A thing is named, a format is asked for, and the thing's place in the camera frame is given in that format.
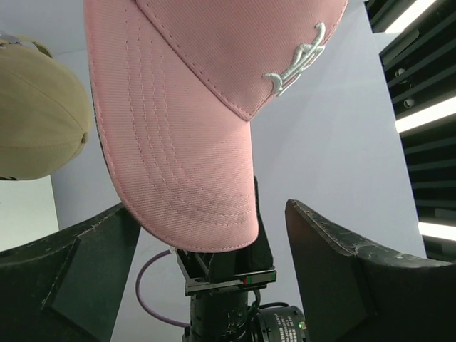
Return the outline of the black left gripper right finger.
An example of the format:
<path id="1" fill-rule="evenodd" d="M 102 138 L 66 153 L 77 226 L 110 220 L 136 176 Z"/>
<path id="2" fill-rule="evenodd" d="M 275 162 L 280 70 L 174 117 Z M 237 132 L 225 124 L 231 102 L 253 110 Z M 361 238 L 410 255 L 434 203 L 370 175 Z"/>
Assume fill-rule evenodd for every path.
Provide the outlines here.
<path id="1" fill-rule="evenodd" d="M 286 229 L 308 341 L 455 339 L 455 265 L 402 253 L 290 199 Z"/>

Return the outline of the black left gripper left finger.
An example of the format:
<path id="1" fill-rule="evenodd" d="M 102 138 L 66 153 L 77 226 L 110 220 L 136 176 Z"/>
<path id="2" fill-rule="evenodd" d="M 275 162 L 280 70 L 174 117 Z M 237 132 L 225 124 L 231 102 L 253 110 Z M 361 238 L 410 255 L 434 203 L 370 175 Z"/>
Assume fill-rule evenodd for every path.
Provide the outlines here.
<path id="1" fill-rule="evenodd" d="M 140 225 L 118 204 L 1 253 L 2 341 L 109 341 Z"/>

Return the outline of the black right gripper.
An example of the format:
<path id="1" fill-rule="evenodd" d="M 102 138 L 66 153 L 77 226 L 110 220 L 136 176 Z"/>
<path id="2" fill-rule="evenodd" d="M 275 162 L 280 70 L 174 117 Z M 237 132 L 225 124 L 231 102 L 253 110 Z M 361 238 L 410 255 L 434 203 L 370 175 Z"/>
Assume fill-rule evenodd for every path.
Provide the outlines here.
<path id="1" fill-rule="evenodd" d="M 309 341 L 301 309 L 264 304 L 261 290 L 277 279 L 264 225 L 256 241 L 230 252 L 177 250 L 190 298 L 183 341 Z"/>

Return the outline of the beige cap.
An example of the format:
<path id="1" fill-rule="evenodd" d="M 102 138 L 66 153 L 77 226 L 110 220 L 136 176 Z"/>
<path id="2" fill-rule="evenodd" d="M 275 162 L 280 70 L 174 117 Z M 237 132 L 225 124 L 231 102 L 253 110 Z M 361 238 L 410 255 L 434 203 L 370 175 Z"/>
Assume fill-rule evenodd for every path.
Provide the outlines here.
<path id="1" fill-rule="evenodd" d="M 36 180 L 80 155 L 92 105 L 76 74 L 39 41 L 1 33 L 1 180 Z"/>

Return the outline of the pink cap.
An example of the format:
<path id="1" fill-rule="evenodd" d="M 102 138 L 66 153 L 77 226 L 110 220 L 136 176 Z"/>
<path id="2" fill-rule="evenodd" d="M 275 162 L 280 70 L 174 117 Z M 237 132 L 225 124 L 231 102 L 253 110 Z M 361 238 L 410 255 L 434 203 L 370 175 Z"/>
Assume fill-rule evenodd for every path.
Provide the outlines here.
<path id="1" fill-rule="evenodd" d="M 141 227 L 190 252 L 259 234 L 251 121 L 324 52 L 346 1 L 85 1 L 106 165 Z"/>

